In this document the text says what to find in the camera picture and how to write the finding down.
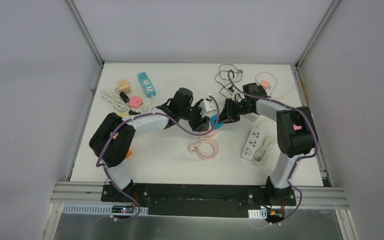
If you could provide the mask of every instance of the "table top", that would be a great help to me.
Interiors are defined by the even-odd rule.
[[[95,167],[97,157],[89,147],[89,140],[98,129],[101,122],[112,110],[112,104],[101,98],[101,90],[115,92],[116,83],[127,79],[132,89],[132,96],[140,96],[144,104],[149,105],[137,75],[146,72],[156,91],[154,104],[161,105],[172,98],[179,88],[187,88],[193,92],[193,104],[207,95],[217,100],[220,110],[224,106],[225,97],[219,90],[222,86],[215,82],[220,64],[195,63],[106,63],[97,87],[96,96],[87,119],[84,134],[76,156],[71,181],[104,182],[107,177],[101,168]],[[283,95],[279,101],[293,107],[301,106],[300,97],[295,87],[295,80],[289,65],[235,64],[243,70],[242,80],[236,85],[255,82],[258,73],[267,71],[277,79],[277,86],[272,93],[273,98]],[[222,66],[222,70],[231,67]],[[274,87],[275,80],[268,74],[260,74],[259,81],[266,80]],[[228,81],[217,78],[219,82]],[[189,151],[189,145],[198,141],[197,136],[189,135],[172,126],[168,129],[157,130],[135,137],[130,149],[133,154],[126,161],[129,174],[136,183],[153,184],[207,184],[207,185],[264,185],[266,178],[273,172],[280,150],[275,145],[269,152],[265,165],[256,166],[252,162],[241,159],[245,142],[253,127],[262,130],[263,136],[276,134],[276,123],[260,116],[252,122],[243,116],[236,123],[225,124],[215,135],[219,153],[212,160],[202,160],[196,152]],[[187,121],[180,124],[190,130]],[[292,183],[296,186],[323,186],[316,158],[305,159],[299,164]]]

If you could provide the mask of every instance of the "gray wall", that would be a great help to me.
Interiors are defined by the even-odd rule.
[[[332,0],[75,0],[105,61],[295,63]]]
[[[98,71],[63,0],[0,0],[0,239],[39,236]]]
[[[359,237],[384,239],[384,1],[343,1],[301,72]]]

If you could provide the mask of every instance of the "white cable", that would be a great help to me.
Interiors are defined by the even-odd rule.
[[[124,101],[114,98],[113,94],[107,90],[101,90],[100,95],[104,101],[112,104],[111,112],[114,112],[114,108],[120,112],[124,112],[129,109],[129,106],[127,106]]]
[[[252,162],[261,166],[266,164],[267,159],[269,158],[269,150],[278,142],[277,137],[275,135],[269,134],[264,138],[262,143],[262,147],[260,150],[254,153],[254,157],[252,158]]]
[[[202,144],[209,144],[214,149],[213,153],[211,155],[204,154],[200,150],[200,146]],[[219,153],[219,145],[217,144],[216,140],[214,140],[210,137],[200,136],[197,143],[192,143],[191,145],[189,145],[189,150],[191,152],[196,152],[198,154],[198,156],[203,160],[211,160],[211,159],[215,158],[217,156],[217,154]]]
[[[152,112],[152,110],[154,110],[157,107],[156,105],[153,105],[153,103],[154,103],[154,96],[151,96],[151,104],[149,106],[141,105],[139,107],[139,112],[141,114]]]

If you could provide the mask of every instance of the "blue power strip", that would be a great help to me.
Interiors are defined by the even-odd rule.
[[[148,98],[157,94],[146,72],[139,73],[137,75],[137,79],[139,79],[140,85],[142,86]]]

